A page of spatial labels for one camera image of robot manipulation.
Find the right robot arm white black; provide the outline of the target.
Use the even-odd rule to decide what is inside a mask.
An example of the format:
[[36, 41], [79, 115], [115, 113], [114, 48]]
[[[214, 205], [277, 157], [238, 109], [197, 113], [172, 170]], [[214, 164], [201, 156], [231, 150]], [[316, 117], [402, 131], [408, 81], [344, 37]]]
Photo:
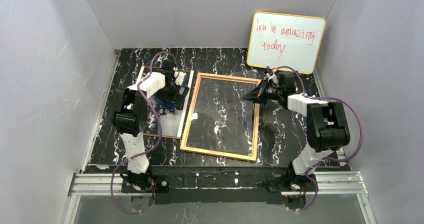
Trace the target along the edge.
[[277, 101], [284, 109], [306, 119], [307, 144], [289, 165], [290, 175], [309, 177], [324, 158], [350, 142], [344, 105], [339, 101], [314, 99], [296, 89], [299, 74], [268, 69], [266, 77], [243, 100], [265, 105]]

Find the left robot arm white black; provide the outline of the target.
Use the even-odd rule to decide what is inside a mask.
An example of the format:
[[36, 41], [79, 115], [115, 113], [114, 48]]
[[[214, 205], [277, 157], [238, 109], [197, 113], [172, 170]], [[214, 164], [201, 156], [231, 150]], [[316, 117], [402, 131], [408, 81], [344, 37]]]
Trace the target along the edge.
[[149, 168], [144, 134], [181, 137], [193, 72], [178, 69], [175, 58], [143, 67], [134, 84], [113, 94], [111, 123], [124, 143], [127, 170], [144, 174]]

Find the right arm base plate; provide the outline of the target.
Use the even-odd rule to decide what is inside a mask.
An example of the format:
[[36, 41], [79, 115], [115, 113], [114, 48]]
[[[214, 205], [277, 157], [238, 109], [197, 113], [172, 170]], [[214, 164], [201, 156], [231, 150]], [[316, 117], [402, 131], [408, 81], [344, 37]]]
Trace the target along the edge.
[[293, 192], [290, 196], [304, 196], [309, 183], [310, 181], [305, 179], [292, 180], [290, 177], [284, 177], [283, 175], [269, 175], [265, 182], [265, 188], [271, 193]]

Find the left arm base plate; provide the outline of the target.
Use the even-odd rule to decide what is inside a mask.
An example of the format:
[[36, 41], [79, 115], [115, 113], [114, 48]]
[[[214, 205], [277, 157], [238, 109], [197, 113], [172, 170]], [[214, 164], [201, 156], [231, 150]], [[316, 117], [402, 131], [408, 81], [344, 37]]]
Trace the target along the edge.
[[120, 174], [122, 193], [168, 193], [170, 178], [166, 175], [152, 174]]

